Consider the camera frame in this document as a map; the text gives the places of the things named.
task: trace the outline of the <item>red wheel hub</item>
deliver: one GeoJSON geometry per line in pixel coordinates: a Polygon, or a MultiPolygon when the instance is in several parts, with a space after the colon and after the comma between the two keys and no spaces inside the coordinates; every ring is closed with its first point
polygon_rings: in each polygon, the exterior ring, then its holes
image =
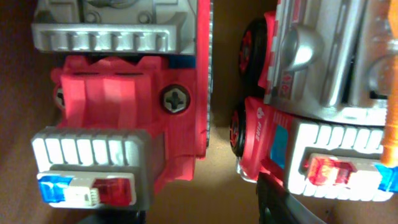
{"type": "Polygon", "coordinates": [[[241,51],[239,52],[240,64],[239,68],[242,72],[246,71],[248,67],[248,63],[250,60],[250,53],[251,53],[251,32],[250,30],[246,31],[243,40],[242,40],[242,47],[241,51]]]}
{"type": "Polygon", "coordinates": [[[232,116],[231,126],[229,127],[229,140],[231,141],[232,147],[235,147],[238,143],[239,137],[239,117],[238,112],[234,111],[232,116]]]}

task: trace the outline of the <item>cardboard surface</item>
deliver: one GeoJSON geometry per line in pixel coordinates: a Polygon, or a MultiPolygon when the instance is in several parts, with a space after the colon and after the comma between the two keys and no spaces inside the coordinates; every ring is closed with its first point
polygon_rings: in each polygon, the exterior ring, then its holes
{"type": "MultiPolygon", "coordinates": [[[[241,97],[238,50],[245,27],[276,1],[215,0],[214,92],[210,147],[195,180],[174,182],[155,198],[148,223],[258,223],[255,185],[235,173],[229,119],[241,97]]],[[[41,201],[31,137],[58,119],[50,70],[62,55],[34,50],[35,1],[0,1],[0,223],[76,223],[90,212],[52,209],[41,201]]],[[[299,199],[321,218],[337,201],[299,199]]],[[[387,203],[337,203],[337,223],[394,223],[397,197],[387,203]]]]}

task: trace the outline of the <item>red light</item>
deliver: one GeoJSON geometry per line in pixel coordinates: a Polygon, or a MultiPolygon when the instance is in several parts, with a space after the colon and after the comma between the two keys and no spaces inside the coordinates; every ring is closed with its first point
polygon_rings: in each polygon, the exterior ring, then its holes
{"type": "Polygon", "coordinates": [[[96,179],[93,187],[98,189],[100,203],[113,206],[128,206],[131,203],[129,179],[96,179]]]}
{"type": "Polygon", "coordinates": [[[339,162],[329,158],[313,158],[308,169],[308,179],[313,185],[347,184],[352,172],[356,172],[350,162],[339,162]]]}

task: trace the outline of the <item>screw head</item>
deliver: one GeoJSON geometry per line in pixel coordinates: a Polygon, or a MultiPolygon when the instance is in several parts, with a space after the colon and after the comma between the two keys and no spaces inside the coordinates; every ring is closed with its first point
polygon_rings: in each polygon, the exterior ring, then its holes
{"type": "Polygon", "coordinates": [[[87,23],[100,23],[101,22],[101,16],[96,11],[90,11],[90,12],[88,12],[86,14],[85,21],[87,23]]]}
{"type": "Polygon", "coordinates": [[[143,11],[138,14],[138,22],[141,24],[152,23],[152,15],[148,11],[143,11]]]}
{"type": "Polygon", "coordinates": [[[55,103],[58,105],[58,107],[65,109],[65,100],[63,99],[62,88],[57,89],[57,94],[55,95],[55,103]]]}
{"type": "Polygon", "coordinates": [[[190,103],[188,91],[180,85],[171,85],[163,91],[163,107],[172,114],[186,110],[190,103]]]}

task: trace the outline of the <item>blue sticker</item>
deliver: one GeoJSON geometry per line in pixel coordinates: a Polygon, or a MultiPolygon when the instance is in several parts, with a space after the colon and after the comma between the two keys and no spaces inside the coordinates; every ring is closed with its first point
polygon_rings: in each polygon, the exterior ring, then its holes
{"type": "Polygon", "coordinates": [[[195,56],[169,55],[169,68],[195,68],[197,66],[195,56]]]}
{"type": "Polygon", "coordinates": [[[274,143],[271,147],[271,160],[282,169],[285,168],[285,155],[287,147],[287,138],[289,134],[285,128],[278,125],[276,127],[274,143]]]}

